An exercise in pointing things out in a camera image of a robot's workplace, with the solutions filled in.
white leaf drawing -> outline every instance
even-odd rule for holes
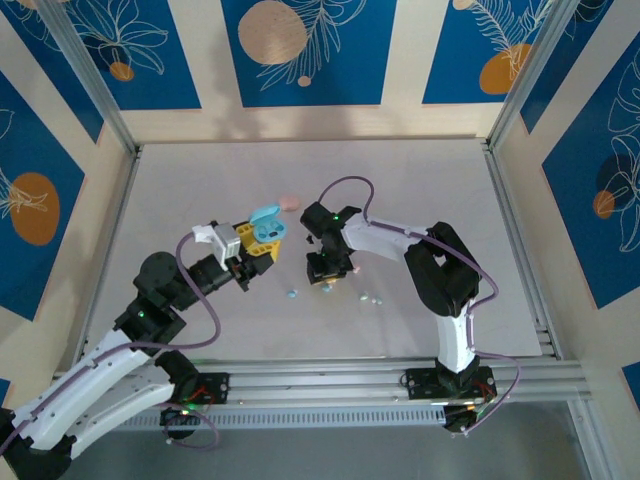
[[[294,59],[277,64],[262,65],[257,78],[264,78],[260,91],[264,91],[280,81],[291,84],[300,78],[309,80],[318,73],[323,63],[331,61],[332,51],[340,53],[341,41],[338,27],[356,18],[365,8],[367,0],[279,0],[289,5],[302,20],[307,34],[307,42]],[[349,12],[347,5],[358,1],[356,8]]]
[[[604,12],[604,7],[607,3],[609,3],[609,0],[581,0],[567,27],[564,29],[565,35],[574,40],[578,23],[595,22]]]
[[[617,135],[632,134],[640,128],[640,50],[620,78],[607,126]]]
[[[11,110],[0,109],[0,141],[9,133],[14,114],[15,112]],[[21,207],[46,212],[47,207],[43,205],[46,198],[46,193],[34,196],[20,190],[9,181],[0,168],[0,213],[2,218],[9,215],[13,209],[19,212]]]
[[[514,79],[523,63],[522,46],[540,29],[554,0],[532,0],[520,16],[516,16],[510,0],[475,0],[468,10],[475,15],[480,33],[487,37],[498,53],[509,60],[510,78]]]
[[[640,245],[640,203],[635,203],[632,208],[625,209],[620,214],[620,231],[622,243],[620,252],[633,252]]]
[[[52,50],[59,51],[36,10],[15,0],[2,1],[10,6],[27,32]],[[154,70],[158,75],[164,73],[164,63],[153,49],[167,42],[169,32],[139,21],[137,0],[71,0],[62,5],[78,35],[85,41],[85,47],[90,52],[98,52],[97,56],[92,56],[94,62],[105,62],[99,68],[108,70],[110,62],[118,61],[128,67],[137,65]]]
[[[40,40],[45,45],[47,45],[51,50],[55,50],[59,52],[58,44],[55,42],[49,29],[45,26],[42,18],[38,15],[38,12],[33,8],[26,7],[22,3],[17,0],[2,0],[7,9],[11,12],[13,16],[15,16],[24,29],[31,35],[33,38]]]

white table surface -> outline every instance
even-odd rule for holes
[[[364,175],[376,185],[370,213],[408,225],[453,225],[476,260],[498,282],[497,300],[476,311],[476,343],[484,351],[540,355],[491,179],[477,140],[375,140],[148,145],[106,272],[89,329],[93,345],[135,296],[132,281],[151,253],[174,252],[192,226],[215,219],[232,224],[298,195],[303,208],[331,181]],[[323,201],[330,209],[362,206],[368,188],[343,183]],[[192,359],[313,359],[436,356],[434,315],[418,298],[405,264],[355,253],[361,267],[330,293],[306,279],[305,254],[314,247],[299,223],[302,210],[284,213],[289,226],[278,262],[243,293],[228,284],[209,296],[223,324]],[[209,253],[185,248],[185,263]],[[289,290],[298,290],[291,299]],[[383,304],[361,302],[361,292]],[[480,296],[491,289],[481,283]],[[182,313],[187,327],[173,343],[202,341],[213,324],[201,305]]]

robotic arm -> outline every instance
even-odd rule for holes
[[[273,265],[276,245],[256,249],[251,231],[248,223],[194,228],[196,241],[213,249],[188,269],[204,295],[232,280],[247,291],[249,281]],[[142,410],[169,401],[197,403],[194,396],[202,393],[211,400],[214,392],[204,388],[204,375],[177,350],[149,363],[159,344],[185,326],[176,310],[198,299],[176,258],[166,252],[150,255],[133,284],[136,299],[91,352],[39,397],[14,412],[0,410],[0,445],[6,448],[0,455],[19,480],[59,478],[89,445]],[[215,395],[225,399],[226,390],[223,381]]]
[[[468,390],[478,372],[479,358],[469,348],[466,316],[478,295],[481,277],[449,252],[409,235],[422,233],[475,262],[453,228],[443,222],[425,228],[371,216],[365,219],[359,208],[350,206],[333,213],[319,202],[310,205],[300,221],[322,245],[320,252],[307,254],[307,276],[312,284],[346,276],[353,270],[350,256],[355,251],[406,263],[420,299],[437,315],[437,383],[446,388],[449,396]]]

orange circle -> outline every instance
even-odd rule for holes
[[[11,208],[11,222],[16,233],[27,243],[38,247],[49,243],[58,229],[60,221],[60,199],[56,187],[44,175],[39,173],[23,173],[16,178],[12,187],[27,194],[32,201],[46,195],[38,202],[41,208],[30,206],[28,202]],[[19,193],[9,193],[14,200],[21,200]]]
[[[500,52],[489,60],[480,73],[480,88],[489,95],[509,93],[516,75],[513,75],[511,64],[517,74],[529,55],[531,45],[528,43],[514,45],[509,50]]]
[[[113,62],[109,66],[109,72],[116,80],[120,80],[121,82],[130,82],[134,76],[133,68],[122,62]]]
[[[263,65],[293,60],[308,41],[302,18],[289,5],[276,0],[253,5],[238,23],[238,38],[249,58]]]
[[[606,220],[611,216],[614,211],[616,199],[613,198],[613,194],[602,190],[598,192],[596,198],[593,199],[593,210],[603,220]]]
[[[451,3],[456,10],[466,10],[475,3],[475,0],[453,0]]]

purple cable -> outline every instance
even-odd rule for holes
[[[321,202],[322,199],[324,198],[324,196],[327,194],[327,192],[329,190],[331,190],[331,188],[333,188],[335,185],[344,182],[346,180],[361,180],[363,182],[365,182],[367,185],[369,185],[369,188],[371,189],[371,192],[369,194],[369,198],[367,199],[366,203],[364,204],[364,208],[362,209],[362,216],[364,217],[365,221],[367,223],[369,223],[370,225],[373,225],[374,227],[379,227],[379,228],[384,228],[386,230],[391,230],[393,232],[396,233],[402,233],[403,235],[405,234],[405,230],[400,228],[400,227],[395,227],[393,225],[387,225],[386,223],[382,223],[382,222],[377,222],[375,220],[373,221],[369,221],[369,206],[371,205],[371,202],[373,201],[373,195],[375,193],[375,188],[373,186],[373,182],[371,182],[371,180],[369,180],[368,178],[359,176],[359,175],[349,175],[346,177],[342,177],[339,178],[338,180],[336,180],[335,182],[331,183],[327,188],[324,189],[324,191],[320,194],[320,197],[318,198],[318,202]],[[493,415],[493,413],[509,398],[509,396],[511,395],[511,392],[517,387],[518,383],[520,382],[520,376],[522,373],[522,367],[520,365],[520,362],[518,362],[518,360],[516,360],[514,357],[510,357],[508,355],[502,355],[499,353],[488,353],[488,352],[481,352],[476,350],[475,348],[475,340],[474,340],[474,336],[473,336],[473,316],[472,316],[472,312],[478,308],[481,305],[486,304],[487,302],[490,302],[491,300],[495,299],[498,294],[500,293],[500,290],[498,289],[498,284],[493,280],[493,278],[491,278],[491,276],[485,272],[482,267],[480,267],[480,265],[478,265],[476,262],[474,262],[473,260],[471,260],[470,258],[466,257],[465,255],[463,255],[462,253],[458,252],[456,249],[451,248],[449,245],[435,239],[432,238],[428,235],[425,235],[423,233],[419,233],[419,232],[409,232],[409,235],[414,237],[414,238],[420,238],[422,240],[425,240],[429,243],[431,243],[432,245],[435,245],[436,247],[441,248],[442,250],[446,251],[447,253],[449,253],[450,255],[453,255],[454,257],[456,257],[458,260],[460,260],[461,262],[465,263],[466,265],[468,265],[469,267],[471,267],[472,269],[474,269],[476,272],[478,272],[478,274],[480,276],[482,276],[488,283],[489,285],[491,285],[491,288],[493,289],[493,292],[486,296],[485,298],[483,298],[482,300],[474,303],[473,305],[471,305],[468,309],[467,309],[467,313],[466,313],[466,329],[467,329],[467,346],[469,347],[469,350],[471,350],[472,352],[474,352],[476,355],[478,355],[478,357],[480,358],[485,358],[485,359],[498,359],[498,360],[510,360],[511,362],[513,362],[516,366],[516,378],[514,379],[513,383],[511,384],[511,386],[507,389],[507,391],[504,393],[504,395],[496,402],[495,406],[484,416],[482,417],[476,424],[474,424],[471,428],[469,428],[468,430],[466,430],[464,432],[465,435],[467,435],[469,432],[475,430],[476,428],[478,428],[487,418],[489,418],[491,415]]]
[[[194,291],[194,293],[198,297],[198,300],[202,302],[207,312],[213,319],[213,323],[215,324],[215,327],[216,327],[215,333],[210,338],[208,338],[203,342],[187,344],[187,345],[168,345],[164,343],[153,343],[153,342],[124,343],[110,350],[107,350],[102,355],[99,355],[98,357],[96,357],[94,360],[94,363],[96,365],[106,360],[107,358],[111,357],[112,355],[115,355],[118,352],[130,349],[130,348],[157,348],[160,350],[193,350],[196,348],[209,346],[213,342],[215,342],[218,339],[218,337],[220,337],[220,334],[222,333],[222,326],[220,324],[220,319],[218,318],[216,311],[213,309],[213,306],[211,305],[209,300],[207,300],[207,298],[204,296],[202,291],[198,288],[196,283],[193,281],[193,279],[189,275],[189,272],[187,271],[187,269],[185,268],[182,262],[182,249],[184,248],[185,243],[187,243],[187,241],[192,238],[193,238],[193,233],[188,233],[178,242],[178,246],[176,247],[176,263],[178,265],[178,270],[180,271],[183,278],[187,282],[187,285],[191,287],[191,289]],[[67,378],[56,390],[53,391],[53,393],[51,393],[51,395],[45,398],[36,408],[34,408],[31,411],[32,419],[36,419],[37,416],[45,408],[47,408],[56,398],[58,398],[67,388],[69,388],[69,386],[71,386],[82,375],[84,375],[85,372],[89,370],[92,370],[92,368],[85,365],[84,367],[80,368],[77,372],[75,372],[73,375],[71,375],[69,378]],[[18,425],[18,427],[9,435],[9,437],[7,437],[7,439],[2,443],[2,445],[0,445],[0,457],[4,455],[4,452],[7,450],[11,442],[13,442],[13,440],[18,435],[20,435],[20,433],[27,427],[27,425],[29,425],[29,423],[30,423],[30,420],[22,421],[20,425]]]
[[[160,403],[157,406],[158,407],[163,407],[163,408],[174,408],[176,410],[188,410],[189,411],[189,415],[193,415],[194,417],[198,417],[201,421],[206,423],[209,426],[209,428],[211,429],[211,431],[213,432],[213,434],[215,435],[215,437],[216,437],[213,440],[213,442],[208,443],[207,445],[188,445],[186,443],[176,442],[174,439],[169,437],[169,423],[171,422],[171,420],[173,420],[173,418],[179,418],[178,416],[175,416],[169,422],[167,422],[167,424],[165,425],[164,430],[163,430],[163,433],[165,434],[165,436],[167,438],[171,439],[171,444],[172,445],[175,445],[176,447],[190,448],[192,450],[206,451],[206,450],[212,450],[212,449],[216,448],[218,446],[218,444],[220,443],[220,432],[218,432],[218,429],[216,428],[215,424],[211,420],[209,420],[209,418],[206,415],[203,415],[202,413],[198,412],[197,410],[193,410],[193,409],[191,409],[189,407],[185,407],[184,405],[178,405],[176,403]]]
[[[324,189],[324,191],[320,194],[320,197],[318,197],[318,202],[322,202],[322,199],[324,198],[324,196],[327,194],[329,190],[331,190],[337,184],[345,182],[347,180],[360,180],[366,183],[367,185],[369,185],[369,189],[371,190],[371,192],[369,193],[369,198],[367,199],[367,202],[364,204],[364,208],[362,210],[362,216],[368,222],[369,221],[369,218],[368,218],[369,205],[371,205],[371,201],[373,200],[373,195],[375,194],[376,189],[373,186],[373,182],[366,177],[361,177],[360,175],[348,175],[346,177],[339,178],[338,180],[336,180],[335,182],[333,182],[327,188]]]

